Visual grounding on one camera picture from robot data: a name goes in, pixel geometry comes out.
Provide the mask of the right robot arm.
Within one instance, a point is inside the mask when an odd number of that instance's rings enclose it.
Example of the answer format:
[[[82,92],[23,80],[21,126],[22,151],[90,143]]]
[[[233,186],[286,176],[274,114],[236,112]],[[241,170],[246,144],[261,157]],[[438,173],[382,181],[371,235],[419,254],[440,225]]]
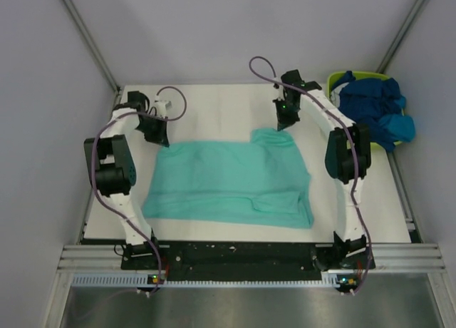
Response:
[[[319,83],[304,81],[296,69],[275,78],[274,87],[279,91],[274,100],[277,128],[291,127],[303,111],[327,141],[324,165],[336,186],[337,222],[332,246],[317,248],[313,260],[321,270],[350,267],[364,260],[371,242],[360,209],[363,181],[371,166],[369,128],[345,116]]]

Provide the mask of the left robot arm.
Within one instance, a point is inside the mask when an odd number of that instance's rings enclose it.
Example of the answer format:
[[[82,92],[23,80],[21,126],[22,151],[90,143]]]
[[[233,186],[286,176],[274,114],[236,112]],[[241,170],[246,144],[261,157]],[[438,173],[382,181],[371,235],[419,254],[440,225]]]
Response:
[[[129,91],[127,101],[114,108],[107,126],[83,144],[93,192],[103,207],[120,218],[125,231],[124,258],[136,257],[149,269],[159,265],[162,253],[133,193],[137,171],[128,136],[137,130],[146,142],[169,147],[167,107],[162,101],[151,105],[144,93]]]

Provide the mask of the teal t shirt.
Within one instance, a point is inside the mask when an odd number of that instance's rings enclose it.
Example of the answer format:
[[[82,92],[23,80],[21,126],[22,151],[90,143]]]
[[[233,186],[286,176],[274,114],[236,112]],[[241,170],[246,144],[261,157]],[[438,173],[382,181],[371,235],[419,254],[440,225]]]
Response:
[[[161,149],[142,206],[148,218],[309,229],[311,176],[292,136],[189,141]]]

